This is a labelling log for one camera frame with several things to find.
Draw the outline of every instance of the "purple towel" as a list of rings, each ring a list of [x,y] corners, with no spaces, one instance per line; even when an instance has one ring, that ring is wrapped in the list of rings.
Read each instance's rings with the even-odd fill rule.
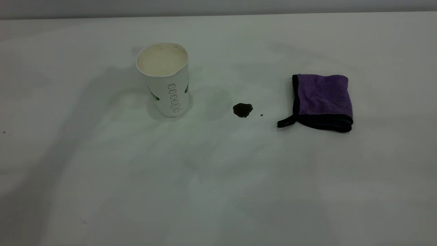
[[[293,115],[278,121],[277,126],[298,121],[316,129],[349,132],[354,121],[347,82],[342,75],[293,75]]]

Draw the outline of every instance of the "white paper cup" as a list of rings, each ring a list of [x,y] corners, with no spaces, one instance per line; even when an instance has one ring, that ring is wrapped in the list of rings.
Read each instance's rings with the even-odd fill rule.
[[[135,61],[144,74],[156,106],[166,117],[188,109],[188,52],[181,45],[163,42],[144,48]]]

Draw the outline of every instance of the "cup rim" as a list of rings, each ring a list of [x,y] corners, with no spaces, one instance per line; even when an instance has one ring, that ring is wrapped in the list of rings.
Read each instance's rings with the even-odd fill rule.
[[[145,49],[149,48],[150,46],[157,45],[157,44],[175,44],[175,45],[178,45],[178,46],[182,47],[187,52],[187,61],[185,62],[185,64],[178,71],[176,71],[174,73],[171,73],[171,74],[166,74],[166,75],[150,75],[150,74],[146,74],[145,72],[141,71],[141,69],[138,67],[138,58],[139,58],[139,55]],[[146,75],[148,77],[152,77],[152,78],[168,78],[168,77],[172,77],[172,76],[178,74],[180,71],[182,71],[182,69],[184,69],[187,66],[189,60],[190,60],[190,55],[188,54],[187,49],[185,47],[183,47],[182,45],[177,44],[175,42],[159,42],[159,43],[153,43],[151,45],[148,45],[145,48],[143,48],[140,52],[138,52],[138,54],[136,56],[136,59],[135,59],[135,66],[137,67],[138,71],[140,71],[142,74],[144,74],[144,75]]]

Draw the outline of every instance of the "coffee spill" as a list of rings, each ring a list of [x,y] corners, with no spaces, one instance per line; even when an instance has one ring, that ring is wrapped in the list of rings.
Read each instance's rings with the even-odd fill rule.
[[[234,114],[241,118],[246,118],[253,110],[252,104],[245,103],[239,103],[232,108],[234,109]]]

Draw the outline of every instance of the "white tabletop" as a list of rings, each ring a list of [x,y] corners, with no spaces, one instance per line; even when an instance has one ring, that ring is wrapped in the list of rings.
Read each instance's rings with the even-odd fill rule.
[[[436,23],[0,21],[0,245],[436,245]],[[177,119],[132,66],[159,41],[190,54]],[[349,78],[350,133],[276,128],[306,73]]]

